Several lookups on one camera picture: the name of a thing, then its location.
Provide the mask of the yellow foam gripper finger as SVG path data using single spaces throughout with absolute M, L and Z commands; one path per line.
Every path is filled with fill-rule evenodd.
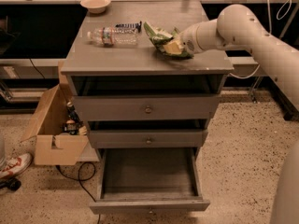
M 164 51 L 170 55 L 180 55 L 184 51 L 184 47 L 179 40 L 171 40 L 164 44 Z

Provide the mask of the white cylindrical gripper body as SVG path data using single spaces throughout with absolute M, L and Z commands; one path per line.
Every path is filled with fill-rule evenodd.
M 180 42 L 190 54 L 202 53 L 211 49 L 222 50 L 225 40 L 217 29 L 217 21 L 196 23 L 179 34 Z

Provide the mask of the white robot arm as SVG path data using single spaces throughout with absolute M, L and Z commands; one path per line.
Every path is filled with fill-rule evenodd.
M 243 49 L 299 108 L 299 50 L 268 33 L 243 5 L 230 5 L 216 20 L 188 27 L 164 49 L 171 55 Z M 282 166 L 270 224 L 299 224 L 299 143 L 292 145 Z

